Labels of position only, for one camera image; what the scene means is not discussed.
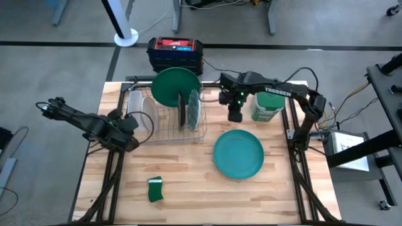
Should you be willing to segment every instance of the wooden table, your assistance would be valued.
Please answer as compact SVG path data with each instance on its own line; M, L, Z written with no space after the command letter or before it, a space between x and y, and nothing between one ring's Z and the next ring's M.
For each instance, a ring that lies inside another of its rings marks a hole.
M105 84L98 114L107 114L116 108L120 86L120 82ZM206 89L205 99L216 99L218 93L218 89ZM254 122L249 110L251 98L250 95L242 108L240 124L227 120L226 106L206 103L207 134L201 143L144 144L126 153L114 223L300 223L281 115L277 114L269 123ZM302 121L304 113L298 104L296 109ZM229 179L214 164L214 143L231 129L253 133L264 147L263 167L250 179ZM318 141L311 141L310 145L323 151ZM325 156L311 150L306 156L315 193L330 212L340 218ZM107 151L87 158L73 220L82 216L99 194L106 159ZM150 203L147 179L155 176L163 178L165 199ZM309 216L305 193L303 199ZM106 201L104 217L109 213L109 201Z

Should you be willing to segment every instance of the green bowl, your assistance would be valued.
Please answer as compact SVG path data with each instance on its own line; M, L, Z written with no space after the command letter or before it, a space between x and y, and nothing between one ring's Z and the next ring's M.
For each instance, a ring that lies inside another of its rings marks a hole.
M188 104L191 90L200 92L200 81L186 68L173 67L161 71L153 80L152 96L167 107L178 107L178 92L181 91Z
M258 138L250 132L235 129L225 132L216 141L214 161L227 177L247 179L263 166L264 149Z

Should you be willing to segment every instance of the green sponge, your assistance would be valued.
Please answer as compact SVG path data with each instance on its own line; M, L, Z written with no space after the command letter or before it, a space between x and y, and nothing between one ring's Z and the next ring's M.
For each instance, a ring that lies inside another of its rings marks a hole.
M156 202L163 199L162 195L162 177L148 179L148 198L150 202Z

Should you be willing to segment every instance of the gray floor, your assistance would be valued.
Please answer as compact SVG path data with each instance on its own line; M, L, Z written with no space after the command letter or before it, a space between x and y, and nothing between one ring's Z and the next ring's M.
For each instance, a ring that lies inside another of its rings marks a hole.
M128 1L121 1L126 7ZM228 6L215 10L183 9L181 32L177 36L205 43L264 43L277 45L401 46L401 15L384 17L393 0L336 1L282 0L278 4L278 33L266 28L264 3ZM136 0L130 24L141 31L166 10L169 0ZM70 0L62 23L54 28L52 11L44 1L0 2L1 41L82 41L111 42L113 27L100 1ZM171 11L139 41L154 36L173 36ZM0 46L0 126L17 130L28 126L30 133L17 153L18 165L8 184L19 195L14 210L0 217L1 225L47 225L66 222L78 182L87 142L80 131L64 122L49 121L34 103L63 96L67 103L84 112L97 109L114 48L60 48ZM127 75L154 75L146 50L123 48L113 81ZM364 79L365 68L387 62L397 53L390 51L308 51L308 50L218 50L205 49L204 57L220 68L253 70L267 77L284 79L300 66L312 67L320 80L319 91L338 105ZM205 66L203 80L218 72ZM297 80L308 80L307 72ZM366 105L375 93L371 87L351 98L339 118ZM390 129L381 106L376 103L359 117L345 122L342 129L367 131L375 136ZM398 203L402 183L395 170L386 168ZM376 202L384 199L378 181L336 183L335 192L342 218L353 223L400 225L401 207L380 211ZM0 200L0 213L13 202L12 194Z

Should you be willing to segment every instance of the dish rack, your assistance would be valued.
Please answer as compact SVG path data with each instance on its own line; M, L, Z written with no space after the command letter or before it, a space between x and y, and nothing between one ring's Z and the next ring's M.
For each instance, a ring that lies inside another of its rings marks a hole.
M159 129L144 144L197 143L203 140L207 133L207 111L204 102L201 102L201 114L197 128L194 131L188 128L188 106L186 105L186 121L182 130L179 131L177 107L167 107L158 103L152 96L151 87L135 86L134 88L141 91L144 98L151 97L159 111ZM150 135L150 132L134 130L134 134L136 139L141 142Z

